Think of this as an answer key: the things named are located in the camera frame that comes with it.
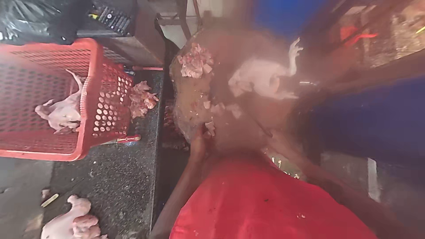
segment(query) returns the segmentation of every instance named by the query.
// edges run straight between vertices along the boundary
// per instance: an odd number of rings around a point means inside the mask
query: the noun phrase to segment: granite countertop
[[[164,73],[139,71],[135,82],[147,80],[162,98]],[[77,194],[92,203],[102,234],[110,239],[144,239],[152,228],[157,181],[157,157],[164,104],[160,101],[145,118],[133,120],[138,142],[93,147],[75,162],[55,162],[51,192],[60,196],[45,209],[43,222],[69,210],[66,199]]]

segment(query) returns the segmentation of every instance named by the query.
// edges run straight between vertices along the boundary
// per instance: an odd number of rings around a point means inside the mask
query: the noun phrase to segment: red plastic basket
[[[77,91],[68,69],[87,77],[81,97],[78,133],[53,134],[37,105]],[[0,156],[73,161],[90,147],[126,135],[133,79],[103,56],[95,40],[70,46],[0,44]]]

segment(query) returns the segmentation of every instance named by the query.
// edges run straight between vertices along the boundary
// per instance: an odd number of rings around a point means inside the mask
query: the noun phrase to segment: red shirt
[[[262,160],[226,159],[180,214],[170,239],[376,239],[323,189]]]

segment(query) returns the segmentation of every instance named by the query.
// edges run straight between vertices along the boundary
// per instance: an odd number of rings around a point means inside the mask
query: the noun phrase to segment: black plastic bag
[[[89,0],[0,0],[0,43],[71,44]]]

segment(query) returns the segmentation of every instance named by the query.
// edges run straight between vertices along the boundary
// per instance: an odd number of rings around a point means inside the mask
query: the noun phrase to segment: blue wall
[[[324,3],[326,0],[256,0],[255,25],[293,40]]]
[[[327,150],[425,166],[425,77],[328,99],[311,117]]]

